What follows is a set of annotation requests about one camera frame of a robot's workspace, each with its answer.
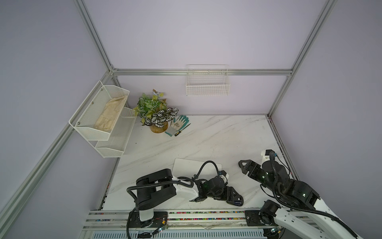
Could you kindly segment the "black wireless mouse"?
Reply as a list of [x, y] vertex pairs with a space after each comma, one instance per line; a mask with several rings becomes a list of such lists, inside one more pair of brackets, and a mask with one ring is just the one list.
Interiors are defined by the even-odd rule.
[[232, 193], [230, 198], [227, 200], [227, 203], [233, 206], [242, 207], [244, 204], [244, 199], [241, 195], [237, 193]]

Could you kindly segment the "white laptop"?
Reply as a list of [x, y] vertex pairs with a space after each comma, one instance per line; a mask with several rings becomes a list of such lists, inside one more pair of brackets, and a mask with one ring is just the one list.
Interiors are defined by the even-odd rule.
[[[177, 178], [180, 176], [193, 178], [194, 175], [199, 172], [203, 164], [203, 161], [176, 158], [172, 168], [172, 175]], [[212, 163], [207, 163], [199, 174], [198, 179], [210, 180], [216, 176], [217, 172], [215, 166]]]

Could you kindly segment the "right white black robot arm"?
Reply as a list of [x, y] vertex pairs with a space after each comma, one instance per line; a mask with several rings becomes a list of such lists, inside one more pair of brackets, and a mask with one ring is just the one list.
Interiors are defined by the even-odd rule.
[[262, 164], [241, 160], [243, 174], [269, 189], [272, 195], [255, 217], [262, 225], [278, 225], [306, 239], [358, 239], [360, 236], [337, 217], [307, 183], [292, 179], [291, 170], [271, 149]]

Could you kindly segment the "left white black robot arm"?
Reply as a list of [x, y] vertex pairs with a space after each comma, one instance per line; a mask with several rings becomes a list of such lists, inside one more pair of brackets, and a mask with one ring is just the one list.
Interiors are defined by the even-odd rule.
[[[200, 178], [202, 170], [207, 164], [212, 164], [216, 176], [210, 180]], [[154, 221], [154, 208], [175, 196], [181, 196], [189, 202], [202, 202], [207, 198], [224, 201], [227, 204], [241, 207], [243, 197], [236, 190], [228, 186], [228, 175], [219, 170], [212, 160], [204, 162], [198, 172], [192, 177], [174, 177], [170, 169], [163, 169], [142, 176], [136, 180], [136, 185], [128, 187], [126, 192], [133, 198], [135, 207], [129, 213], [126, 223], [126, 236], [130, 235], [130, 222], [135, 212], [139, 214], [140, 224]]]

